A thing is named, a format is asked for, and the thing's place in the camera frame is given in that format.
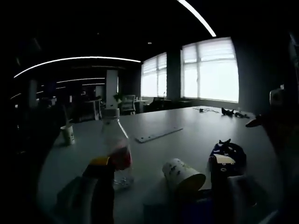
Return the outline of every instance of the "chair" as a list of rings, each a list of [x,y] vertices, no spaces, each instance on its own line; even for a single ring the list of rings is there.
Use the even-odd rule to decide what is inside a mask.
[[[120,111],[122,114],[135,114],[135,95],[125,95],[122,97]]]

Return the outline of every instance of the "cup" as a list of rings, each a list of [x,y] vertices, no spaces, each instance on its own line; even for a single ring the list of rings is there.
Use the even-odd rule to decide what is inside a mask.
[[[172,192],[179,195],[196,193],[205,183],[206,176],[179,159],[165,163],[162,171]]]
[[[66,145],[75,144],[74,131],[72,125],[66,125],[60,128]]]

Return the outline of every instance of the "paper cup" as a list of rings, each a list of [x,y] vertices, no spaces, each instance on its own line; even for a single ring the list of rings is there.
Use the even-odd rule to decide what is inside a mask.
[[[63,126],[60,128],[66,145],[75,144],[73,126]]]
[[[169,188],[180,195],[196,193],[205,183],[206,176],[179,159],[165,163],[162,169]]]

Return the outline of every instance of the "white table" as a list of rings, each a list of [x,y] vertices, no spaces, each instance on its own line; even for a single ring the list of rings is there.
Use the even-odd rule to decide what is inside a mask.
[[[206,174],[207,160],[214,145],[229,138],[243,147],[247,154],[248,174],[266,190],[274,205],[280,203],[283,186],[277,157],[261,126],[245,127],[248,119],[182,108],[121,116],[120,120],[130,136],[135,183],[132,189],[115,195],[116,224],[142,223],[144,204],[165,203],[162,166],[166,161],[179,158]],[[134,136],[149,135],[175,126],[184,129],[143,144],[134,140]],[[38,203],[48,213],[56,203],[56,194],[76,176],[82,175],[92,158],[105,155],[101,148],[101,121],[75,124],[73,128],[76,144],[59,147],[62,142],[59,136],[40,174]],[[210,187],[208,178],[204,188]]]

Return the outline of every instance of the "plastic bottle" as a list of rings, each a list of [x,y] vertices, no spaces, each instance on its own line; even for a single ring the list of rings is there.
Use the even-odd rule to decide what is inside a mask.
[[[119,109],[105,109],[103,113],[102,135],[105,138],[107,155],[115,165],[114,189],[130,187],[132,176],[132,157],[129,138],[121,126]]]

